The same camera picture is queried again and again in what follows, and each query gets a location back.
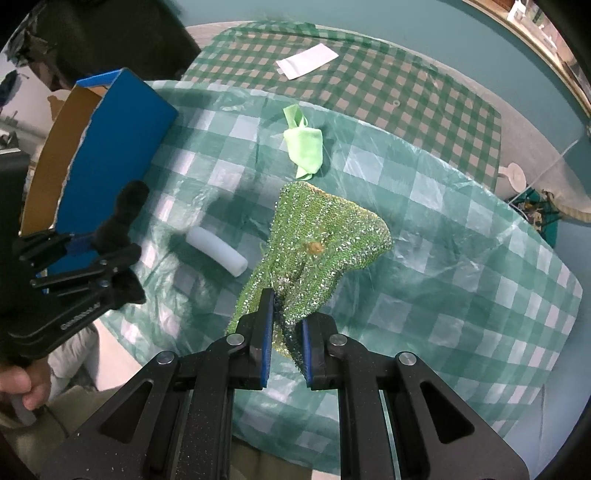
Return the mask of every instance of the white foam tube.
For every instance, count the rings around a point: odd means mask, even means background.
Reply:
[[[213,258],[235,277],[242,275],[248,266],[246,258],[221,238],[200,226],[194,226],[189,230],[187,243]]]
[[[35,414],[23,405],[22,395],[10,395],[10,403],[14,408],[14,413],[25,427],[30,427],[37,421]]]

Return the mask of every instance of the green microfiber cloth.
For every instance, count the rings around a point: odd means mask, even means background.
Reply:
[[[297,180],[310,180],[322,166],[322,132],[308,127],[299,105],[283,109],[289,129],[283,132],[290,160],[297,165]]]

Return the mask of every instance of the metal screw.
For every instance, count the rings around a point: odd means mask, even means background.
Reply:
[[[156,361],[160,365],[168,365],[173,360],[174,360],[174,352],[169,352],[169,351],[160,352],[158,355],[156,355]]]
[[[242,345],[242,342],[244,342],[244,336],[240,333],[231,333],[226,337],[226,341],[228,342],[228,345]]]
[[[409,367],[417,363],[417,357],[414,356],[411,352],[402,352],[398,357],[398,360],[400,360],[400,363],[402,363],[403,365],[408,365]]]
[[[335,333],[330,336],[329,342],[334,346],[343,346],[347,343],[347,337],[341,333]]]

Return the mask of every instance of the green sparkly sponge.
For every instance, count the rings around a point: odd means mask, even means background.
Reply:
[[[388,227],[375,213],[304,181],[288,183],[267,251],[238,298],[228,331],[257,310],[263,288],[273,288],[279,310],[273,347],[300,364],[298,323],[329,300],[343,273],[367,267],[391,248]]]

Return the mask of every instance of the green checkered tablecloth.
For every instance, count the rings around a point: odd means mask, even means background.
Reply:
[[[339,58],[294,80],[277,72],[276,60],[318,43]],[[215,37],[182,79],[264,90],[345,113],[495,189],[501,115],[466,86],[403,48],[313,24],[255,22]]]
[[[152,85],[180,114],[145,176],[152,193],[132,229],[147,303],[102,318],[141,363],[224,335],[262,257],[279,190],[296,173],[282,136],[292,99]],[[370,350],[415,352],[505,434],[560,354],[579,282],[530,225],[458,170],[365,122],[300,106],[324,133],[324,163],[311,183],[377,213],[395,241],[369,268],[345,274],[322,311]],[[195,224],[236,248],[246,273],[234,278],[188,245]],[[339,469],[336,394],[309,391],[277,353],[267,389],[236,393],[234,433],[292,462]]]

